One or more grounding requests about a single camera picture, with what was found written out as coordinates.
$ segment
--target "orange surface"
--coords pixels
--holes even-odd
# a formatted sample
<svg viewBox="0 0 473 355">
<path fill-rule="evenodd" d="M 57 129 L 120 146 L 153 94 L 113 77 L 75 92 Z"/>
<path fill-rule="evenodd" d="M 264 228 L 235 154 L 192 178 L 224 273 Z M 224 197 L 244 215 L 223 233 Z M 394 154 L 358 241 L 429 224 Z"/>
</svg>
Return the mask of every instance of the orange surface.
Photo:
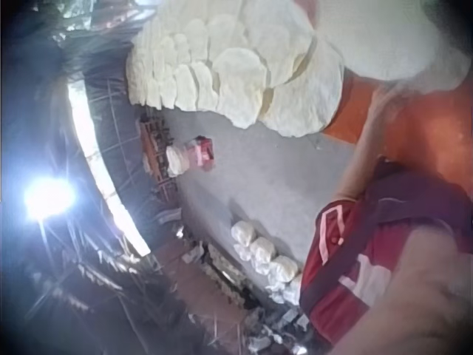
<svg viewBox="0 0 473 355">
<path fill-rule="evenodd" d="M 324 133 L 356 143 L 376 81 L 345 72 L 338 113 Z M 473 193 L 473 81 L 456 90 L 415 98 L 388 129 L 385 154 L 407 166 L 440 174 Z"/>
</svg>

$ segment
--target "person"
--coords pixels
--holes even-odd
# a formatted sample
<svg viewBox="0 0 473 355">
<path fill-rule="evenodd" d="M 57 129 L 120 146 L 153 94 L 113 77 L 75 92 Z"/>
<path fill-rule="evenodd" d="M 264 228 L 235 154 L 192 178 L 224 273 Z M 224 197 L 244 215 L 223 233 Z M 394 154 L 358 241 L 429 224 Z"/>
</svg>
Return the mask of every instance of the person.
<svg viewBox="0 0 473 355">
<path fill-rule="evenodd" d="M 455 354 L 444 340 L 473 320 L 471 200 L 380 157 L 405 100 L 400 86 L 374 92 L 353 157 L 316 218 L 300 306 L 332 354 Z"/>
</svg>

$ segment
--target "red shirt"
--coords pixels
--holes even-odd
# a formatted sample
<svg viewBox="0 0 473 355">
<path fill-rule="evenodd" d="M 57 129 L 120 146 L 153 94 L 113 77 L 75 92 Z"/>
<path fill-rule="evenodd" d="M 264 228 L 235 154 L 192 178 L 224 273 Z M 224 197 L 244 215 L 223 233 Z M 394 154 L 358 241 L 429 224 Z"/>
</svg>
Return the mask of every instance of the red shirt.
<svg viewBox="0 0 473 355">
<path fill-rule="evenodd" d="M 302 275 L 302 289 L 350 237 L 359 205 L 335 201 L 321 210 L 316 235 Z M 310 321 L 332 344 L 337 343 L 382 296 L 412 230 L 409 221 L 378 227 L 358 262 L 312 310 Z"/>
</svg>

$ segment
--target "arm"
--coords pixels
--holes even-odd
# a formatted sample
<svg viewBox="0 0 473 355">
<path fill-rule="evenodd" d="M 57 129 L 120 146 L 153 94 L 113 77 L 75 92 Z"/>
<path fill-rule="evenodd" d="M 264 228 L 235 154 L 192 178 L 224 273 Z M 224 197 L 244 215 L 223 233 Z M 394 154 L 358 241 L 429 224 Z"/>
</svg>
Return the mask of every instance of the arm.
<svg viewBox="0 0 473 355">
<path fill-rule="evenodd" d="M 384 145 L 387 124 L 400 109 L 399 87 L 373 93 L 367 121 L 333 200 L 356 200 L 366 189 Z"/>
</svg>

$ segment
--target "hand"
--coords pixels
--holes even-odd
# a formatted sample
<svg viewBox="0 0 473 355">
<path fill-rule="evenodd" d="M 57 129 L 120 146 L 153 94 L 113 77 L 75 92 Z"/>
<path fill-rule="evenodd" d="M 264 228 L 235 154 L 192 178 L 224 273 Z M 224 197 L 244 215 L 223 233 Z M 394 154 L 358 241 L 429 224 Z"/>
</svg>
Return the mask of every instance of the hand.
<svg viewBox="0 0 473 355">
<path fill-rule="evenodd" d="M 377 88 L 372 94 L 367 123 L 380 120 L 387 123 L 393 121 L 407 101 L 404 87 L 403 84 L 396 84 L 393 87 Z"/>
</svg>

